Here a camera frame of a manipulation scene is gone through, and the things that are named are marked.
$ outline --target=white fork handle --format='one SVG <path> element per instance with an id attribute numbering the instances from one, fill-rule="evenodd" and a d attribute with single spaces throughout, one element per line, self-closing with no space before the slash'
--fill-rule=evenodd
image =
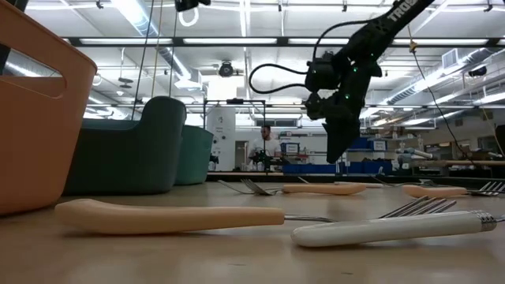
<path id="1" fill-rule="evenodd" d="M 352 245 L 414 237 L 437 237 L 493 230 L 483 226 L 481 215 L 470 211 L 352 221 L 297 228 L 291 239 L 306 247 Z"/>

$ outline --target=person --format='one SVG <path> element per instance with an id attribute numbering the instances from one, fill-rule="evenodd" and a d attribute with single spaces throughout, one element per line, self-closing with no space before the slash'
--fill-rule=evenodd
<path id="1" fill-rule="evenodd" d="M 272 137 L 271 127 L 269 125 L 261 127 L 261 138 L 255 139 L 252 142 L 249 157 L 254 156 L 255 152 L 263 150 L 263 146 L 266 155 L 270 157 L 278 157 L 281 155 L 281 144 Z"/>

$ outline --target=table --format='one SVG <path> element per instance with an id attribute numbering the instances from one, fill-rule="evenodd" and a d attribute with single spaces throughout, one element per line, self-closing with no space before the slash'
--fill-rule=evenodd
<path id="1" fill-rule="evenodd" d="M 281 207 L 290 214 L 357 220 L 382 215 L 410 198 L 399 189 L 369 189 L 356 196 L 248 196 L 209 182 L 166 195 L 96 199 L 134 205 Z M 483 209 L 498 215 L 505 213 L 504 205 L 499 198 L 464 196 L 451 210 Z M 463 284 L 503 283 L 505 278 L 504 225 L 466 236 L 297 247 L 290 233 L 308 224 L 104 237 L 60 226 L 47 208 L 0 219 L 0 275 L 2 283 L 16 284 Z"/>

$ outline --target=ceiling light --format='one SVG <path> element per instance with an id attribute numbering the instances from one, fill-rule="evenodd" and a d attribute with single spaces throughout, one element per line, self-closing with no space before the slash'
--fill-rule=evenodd
<path id="1" fill-rule="evenodd" d="M 102 4 L 104 7 L 111 7 L 111 4 Z M 96 9 L 96 4 L 82 4 L 82 5 L 28 5 L 26 10 L 39 10 L 39 11 L 54 11 L 54 10 L 65 10 L 65 9 Z"/>
<path id="2" fill-rule="evenodd" d="M 466 44 L 486 44 L 488 39 L 413 39 L 419 45 L 466 45 Z M 396 44 L 410 44 L 410 39 L 395 39 Z"/>
<path id="3" fill-rule="evenodd" d="M 88 112 L 85 112 L 84 113 L 84 116 L 83 118 L 90 118 L 90 119 L 103 119 L 101 116 L 97 115 L 97 114 L 90 114 Z"/>
<path id="4" fill-rule="evenodd" d="M 80 39 L 83 44 L 146 44 L 145 38 L 136 39 Z M 158 44 L 158 39 L 150 38 L 147 44 Z M 172 39 L 159 39 L 159 44 L 172 44 Z"/>
<path id="5" fill-rule="evenodd" d="M 430 120 L 430 118 L 411 119 L 409 121 L 403 122 L 402 125 L 418 125 L 418 124 L 421 124 L 421 123 L 425 123 L 425 122 L 427 122 L 429 120 Z"/>
<path id="6" fill-rule="evenodd" d="M 285 9 L 291 12 L 342 12 L 342 5 L 289 5 L 284 6 Z M 386 13 L 391 9 L 391 6 L 347 6 L 347 12 L 351 13 Z"/>
<path id="7" fill-rule="evenodd" d="M 276 44 L 277 39 L 273 38 L 186 38 L 183 39 L 186 44 Z"/>
<path id="8" fill-rule="evenodd" d="M 278 104 L 278 105 L 294 105 L 296 104 L 298 107 L 303 107 L 301 105 L 301 99 L 300 98 L 292 98 L 292 97 L 271 97 L 270 99 L 267 99 L 267 104 Z"/>
<path id="9" fill-rule="evenodd" d="M 455 94 L 445 95 L 442 98 L 438 98 L 436 101 L 431 102 L 430 105 L 445 103 L 452 100 L 455 97 L 457 97 L 457 95 Z"/>
<path id="10" fill-rule="evenodd" d="M 316 44 L 317 39 L 288 39 L 288 44 Z M 349 39 L 322 39 L 320 45 L 347 44 Z"/>
<path id="11" fill-rule="evenodd" d="M 440 116 L 439 116 L 438 118 L 436 118 L 436 119 L 450 118 L 451 116 L 454 116 L 454 115 L 459 114 L 459 113 L 461 113 L 461 112 L 462 112 L 462 110 L 453 111 L 453 112 L 451 112 L 451 113 L 447 113 L 447 114 L 444 114 L 444 115 L 440 115 Z"/>
<path id="12" fill-rule="evenodd" d="M 495 95 L 487 95 L 482 99 L 476 99 L 475 102 L 473 102 L 473 104 L 480 105 L 485 103 L 493 103 L 502 99 L 505 99 L 505 92 Z"/>
<path id="13" fill-rule="evenodd" d="M 412 109 L 422 108 L 423 106 L 409 106 L 409 105 L 404 105 L 404 106 L 402 106 L 402 105 L 396 105 L 396 106 L 391 106 L 391 107 L 393 107 L 393 108 L 395 108 L 395 109 L 396 109 L 396 108 L 402 108 L 403 110 L 405 110 L 405 109 L 410 109 L 410 110 L 412 110 Z"/>
<path id="14" fill-rule="evenodd" d="M 405 127 L 405 130 L 435 130 L 436 127 L 422 127 L 422 126 L 414 126 L 414 127 Z"/>
<path id="15" fill-rule="evenodd" d="M 140 24 L 144 19 L 148 19 L 148 15 L 143 6 L 137 0 L 110 0 L 112 4 L 119 10 L 126 20 L 131 23 Z"/>
<path id="16" fill-rule="evenodd" d="M 89 99 L 90 101 L 94 102 L 94 103 L 104 103 L 104 102 L 102 102 L 101 100 L 99 100 L 99 99 L 97 99 L 97 98 L 94 98 L 94 97 L 91 97 L 91 96 L 90 96 L 90 97 L 88 97 L 88 99 Z"/>
<path id="17" fill-rule="evenodd" d="M 180 89 L 199 89 L 201 90 L 202 84 L 193 82 L 191 80 L 179 80 L 174 83 L 174 86 Z"/>

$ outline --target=fork handle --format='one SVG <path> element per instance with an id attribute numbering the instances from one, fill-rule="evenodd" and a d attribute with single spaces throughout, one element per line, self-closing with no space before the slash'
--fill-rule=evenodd
<path id="1" fill-rule="evenodd" d="M 412 197 L 428 196 L 430 198 L 444 198 L 449 196 L 465 195 L 468 190 L 462 187 L 438 187 L 438 188 L 425 188 L 417 185 L 404 185 L 403 192 Z"/>
<path id="2" fill-rule="evenodd" d="M 73 200 L 56 205 L 57 219 L 100 234 L 162 234 L 282 225 L 284 212 L 265 207 L 141 207 Z"/>
<path id="3" fill-rule="evenodd" d="M 328 223 L 297 228 L 291 239 L 306 247 L 354 245 L 415 237 L 471 234 L 493 230 L 487 213 L 470 211 Z"/>
<path id="4" fill-rule="evenodd" d="M 366 185 L 284 185 L 284 193 L 320 193 L 332 195 L 351 195 L 362 192 L 366 189 Z"/>

